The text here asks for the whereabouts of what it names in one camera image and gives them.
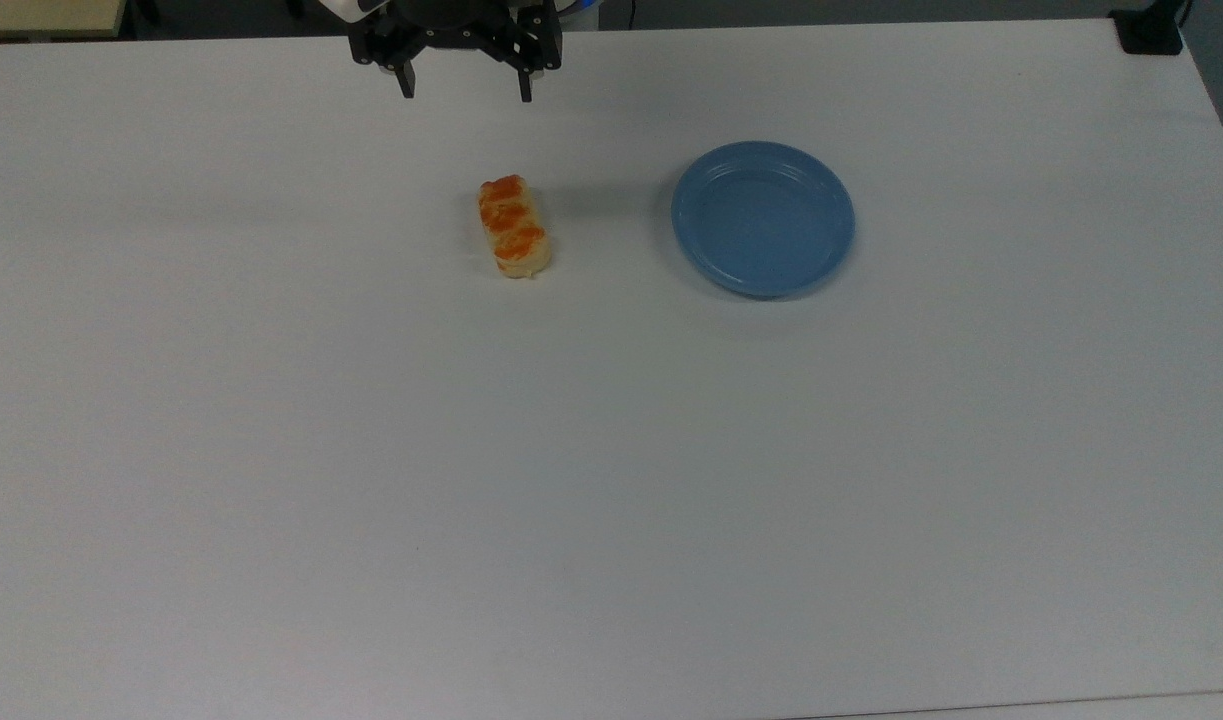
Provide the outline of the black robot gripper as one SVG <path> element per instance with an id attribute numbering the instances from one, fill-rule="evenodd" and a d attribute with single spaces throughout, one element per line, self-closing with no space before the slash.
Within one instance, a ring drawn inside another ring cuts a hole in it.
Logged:
<path id="1" fill-rule="evenodd" d="M 415 97 L 416 56 L 470 50 L 519 75 L 521 101 L 533 100 L 532 76 L 564 64 L 564 35 L 553 1 L 364 1 L 349 23 L 356 64 L 391 70 L 402 97 Z"/>

